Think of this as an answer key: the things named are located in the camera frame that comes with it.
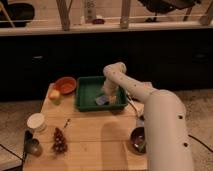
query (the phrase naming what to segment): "floor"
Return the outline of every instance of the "floor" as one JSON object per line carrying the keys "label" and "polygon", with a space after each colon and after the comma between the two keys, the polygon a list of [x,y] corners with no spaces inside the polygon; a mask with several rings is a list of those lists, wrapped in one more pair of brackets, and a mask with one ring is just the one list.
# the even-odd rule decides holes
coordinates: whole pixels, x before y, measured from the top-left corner
{"label": "floor", "polygon": [[[22,157],[26,120],[40,112],[41,106],[42,101],[1,102],[0,144]],[[0,170],[20,164],[21,160],[0,147]]]}
{"label": "floor", "polygon": [[[187,108],[189,134],[199,138],[213,149],[213,89],[175,92]],[[1,102],[0,103],[0,143],[22,156],[26,119],[39,112],[42,101]],[[212,171],[213,154],[201,144],[190,139],[195,171]],[[17,158],[0,148],[0,168],[5,162]]]}

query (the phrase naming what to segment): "bowl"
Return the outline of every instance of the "bowl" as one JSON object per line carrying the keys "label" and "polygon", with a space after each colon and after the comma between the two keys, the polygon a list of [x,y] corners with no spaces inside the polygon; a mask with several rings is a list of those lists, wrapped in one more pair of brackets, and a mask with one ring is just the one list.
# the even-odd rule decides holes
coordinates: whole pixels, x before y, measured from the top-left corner
{"label": "bowl", "polygon": [[131,145],[139,153],[146,153],[146,141],[144,127],[135,128],[130,136]]}
{"label": "bowl", "polygon": [[61,77],[55,82],[54,89],[61,94],[69,94],[76,89],[76,85],[76,80],[73,77]]}

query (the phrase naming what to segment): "wooden surface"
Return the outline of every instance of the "wooden surface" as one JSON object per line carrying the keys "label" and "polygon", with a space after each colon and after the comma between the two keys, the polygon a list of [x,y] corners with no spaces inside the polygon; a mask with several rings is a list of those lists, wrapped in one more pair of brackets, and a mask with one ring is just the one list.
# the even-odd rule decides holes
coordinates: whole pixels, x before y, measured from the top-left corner
{"label": "wooden surface", "polygon": [[[59,106],[48,98],[44,100],[41,112],[47,127],[34,133],[41,142],[43,154],[28,155],[24,171],[147,169],[146,155],[135,152],[129,142],[136,126],[135,111],[130,105],[122,111],[79,112],[74,103],[74,93],[63,96]],[[68,118],[71,123],[64,130],[68,152],[56,156],[51,150],[54,129],[62,129]]]}

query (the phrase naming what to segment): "white cup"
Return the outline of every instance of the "white cup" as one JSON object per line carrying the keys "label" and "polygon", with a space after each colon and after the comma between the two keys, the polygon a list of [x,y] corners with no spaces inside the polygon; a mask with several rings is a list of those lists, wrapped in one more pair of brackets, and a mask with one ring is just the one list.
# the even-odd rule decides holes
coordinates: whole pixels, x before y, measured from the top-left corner
{"label": "white cup", "polygon": [[46,128],[44,115],[42,113],[32,114],[27,120],[27,126],[33,131],[43,131]]}

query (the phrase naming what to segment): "dark wall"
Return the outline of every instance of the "dark wall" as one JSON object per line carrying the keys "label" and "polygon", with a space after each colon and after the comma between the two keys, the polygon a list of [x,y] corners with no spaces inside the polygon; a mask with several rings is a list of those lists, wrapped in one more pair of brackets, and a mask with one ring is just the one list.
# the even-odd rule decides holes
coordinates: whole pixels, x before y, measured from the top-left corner
{"label": "dark wall", "polygon": [[65,75],[102,75],[117,61],[128,75],[170,90],[213,87],[213,29],[0,38],[0,99],[44,98]]}

